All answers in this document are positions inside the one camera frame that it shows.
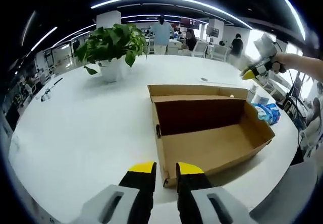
potted plant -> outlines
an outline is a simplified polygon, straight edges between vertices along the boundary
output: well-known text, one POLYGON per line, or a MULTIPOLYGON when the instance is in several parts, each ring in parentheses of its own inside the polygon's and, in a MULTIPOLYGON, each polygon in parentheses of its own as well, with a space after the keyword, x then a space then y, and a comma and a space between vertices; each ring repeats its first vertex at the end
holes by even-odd
MULTIPOLYGON (((76 51, 76 57, 90 64, 98 64, 103 78, 115 82, 123 74, 124 62, 132 67, 136 56, 145 53, 147 45, 141 30, 134 24, 115 24, 113 28, 97 28, 76 51)), ((91 75, 97 71, 84 64, 91 75)))

man in light blue shirt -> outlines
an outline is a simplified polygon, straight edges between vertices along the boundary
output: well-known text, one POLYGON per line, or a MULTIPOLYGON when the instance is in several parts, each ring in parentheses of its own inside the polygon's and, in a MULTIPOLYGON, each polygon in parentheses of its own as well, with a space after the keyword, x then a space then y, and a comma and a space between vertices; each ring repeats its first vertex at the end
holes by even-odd
POLYGON ((166 47, 170 41, 170 32, 174 35, 174 30, 170 23, 165 21, 164 16, 159 16, 158 19, 159 21, 150 29, 155 34, 153 50, 155 54, 165 54, 166 47))

plastic bottle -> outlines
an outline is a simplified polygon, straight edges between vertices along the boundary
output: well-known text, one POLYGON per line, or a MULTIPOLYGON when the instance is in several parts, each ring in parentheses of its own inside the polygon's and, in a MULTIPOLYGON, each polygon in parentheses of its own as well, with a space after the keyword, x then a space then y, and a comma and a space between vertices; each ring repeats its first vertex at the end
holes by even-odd
POLYGON ((251 89, 249 89, 249 93, 248 93, 248 96, 247 96, 247 102, 251 103, 255 94, 256 94, 256 91, 257 91, 257 86, 256 85, 252 85, 251 89))

white flower pot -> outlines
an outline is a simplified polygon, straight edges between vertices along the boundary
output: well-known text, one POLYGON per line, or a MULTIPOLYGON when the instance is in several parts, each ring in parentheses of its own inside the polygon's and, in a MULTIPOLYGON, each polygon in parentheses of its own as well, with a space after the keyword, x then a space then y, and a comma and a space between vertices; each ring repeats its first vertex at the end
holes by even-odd
POLYGON ((123 80, 129 72, 130 67, 126 64, 125 56, 119 59, 100 61, 100 70, 104 81, 108 83, 123 80))

blue plastic bag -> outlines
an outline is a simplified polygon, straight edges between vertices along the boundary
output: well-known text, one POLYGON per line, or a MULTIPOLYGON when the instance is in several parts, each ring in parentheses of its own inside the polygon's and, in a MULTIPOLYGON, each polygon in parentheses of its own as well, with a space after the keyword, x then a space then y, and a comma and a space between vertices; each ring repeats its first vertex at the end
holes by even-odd
POLYGON ((265 120, 269 125, 273 125, 278 122, 281 114, 276 104, 252 104, 258 111, 258 118, 265 120))

